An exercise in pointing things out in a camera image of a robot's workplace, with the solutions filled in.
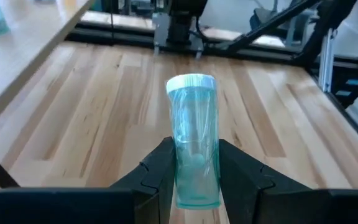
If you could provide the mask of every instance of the cup lid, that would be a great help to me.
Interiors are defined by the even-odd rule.
[[[167,94],[173,90],[179,90],[186,87],[204,87],[211,90],[216,89],[216,80],[211,75],[204,75],[198,73],[177,75],[168,80],[166,89]]]

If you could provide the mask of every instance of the white lid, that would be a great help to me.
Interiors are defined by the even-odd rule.
[[[167,82],[167,94],[173,90],[185,87],[204,87],[212,90],[216,89],[216,80],[211,75],[204,74],[185,74],[177,75]]]

